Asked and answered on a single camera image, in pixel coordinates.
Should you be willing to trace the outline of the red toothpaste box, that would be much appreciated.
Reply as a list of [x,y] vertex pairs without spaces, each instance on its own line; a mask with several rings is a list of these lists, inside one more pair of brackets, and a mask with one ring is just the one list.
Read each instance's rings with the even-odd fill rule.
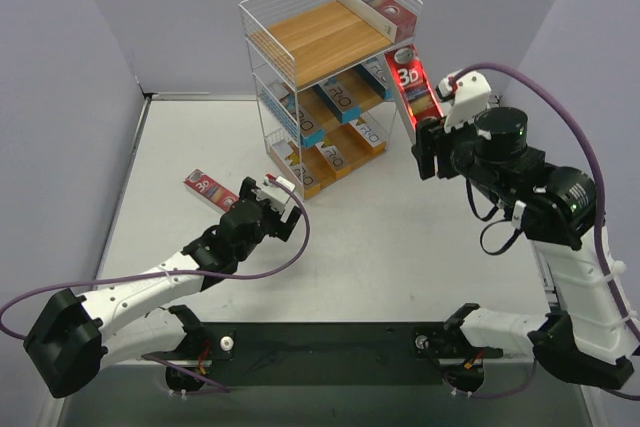
[[183,180],[187,191],[215,207],[221,212],[228,212],[231,206],[239,200],[239,196],[214,180],[200,169],[195,169]]
[[439,100],[414,44],[384,53],[389,86],[411,143],[418,124],[427,118],[443,118]]
[[417,16],[396,0],[338,0],[392,43],[415,33]]

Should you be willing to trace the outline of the orange toothpaste box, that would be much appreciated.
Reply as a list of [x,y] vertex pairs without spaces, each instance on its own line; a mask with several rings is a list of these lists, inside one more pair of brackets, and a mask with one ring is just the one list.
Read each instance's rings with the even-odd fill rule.
[[363,117],[351,120],[348,125],[355,132],[356,138],[371,155],[378,155],[386,149],[386,142],[381,135],[374,126]]
[[316,143],[314,147],[321,155],[322,160],[328,166],[335,180],[339,180],[351,172],[350,162],[328,137]]
[[317,195],[321,184],[314,172],[301,160],[299,149],[290,141],[281,140],[269,148],[269,154],[284,176],[303,192],[305,199]]

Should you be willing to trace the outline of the teal toothpaste box with label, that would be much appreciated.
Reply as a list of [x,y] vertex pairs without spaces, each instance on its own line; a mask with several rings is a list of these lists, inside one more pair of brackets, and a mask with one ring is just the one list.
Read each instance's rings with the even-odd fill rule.
[[260,97],[267,108],[292,136],[298,137],[304,148],[322,142],[325,131],[316,119],[299,103],[293,91],[284,83],[273,81],[262,86]]

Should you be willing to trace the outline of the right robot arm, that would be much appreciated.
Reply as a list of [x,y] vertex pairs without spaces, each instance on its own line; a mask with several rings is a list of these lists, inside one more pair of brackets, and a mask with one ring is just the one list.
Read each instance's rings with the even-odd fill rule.
[[553,293],[543,315],[467,304],[447,320],[444,345],[457,355],[530,355],[561,381],[615,391],[633,374],[639,322],[606,250],[601,189],[588,174],[553,165],[530,146],[527,122],[523,111],[497,107],[456,128],[435,117],[416,127],[420,176],[461,177],[468,193],[489,200],[482,221],[509,223],[514,238],[530,242]]

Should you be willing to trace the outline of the silver blue toothpaste box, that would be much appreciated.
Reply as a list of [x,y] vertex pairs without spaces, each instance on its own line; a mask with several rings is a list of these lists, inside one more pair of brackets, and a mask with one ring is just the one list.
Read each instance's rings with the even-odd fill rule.
[[359,101],[337,77],[330,77],[314,85],[313,90],[341,124],[349,123],[360,116]]

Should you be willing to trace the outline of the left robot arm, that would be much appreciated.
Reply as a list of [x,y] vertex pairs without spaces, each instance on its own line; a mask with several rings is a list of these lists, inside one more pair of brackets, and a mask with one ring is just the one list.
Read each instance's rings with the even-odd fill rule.
[[53,294],[23,347],[50,394],[78,392],[108,366],[156,352],[190,358],[203,333],[194,314],[176,300],[226,279],[265,238],[287,241],[308,215],[295,186],[282,176],[247,177],[240,197],[219,222],[157,266],[129,278],[102,280],[80,294]]

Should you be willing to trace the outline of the light blue toothpaste box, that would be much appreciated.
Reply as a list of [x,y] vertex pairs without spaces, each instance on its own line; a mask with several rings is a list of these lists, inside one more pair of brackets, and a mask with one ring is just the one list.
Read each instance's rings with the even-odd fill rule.
[[356,71],[383,101],[402,100],[390,77],[390,67],[381,57],[372,57],[364,61],[356,67]]

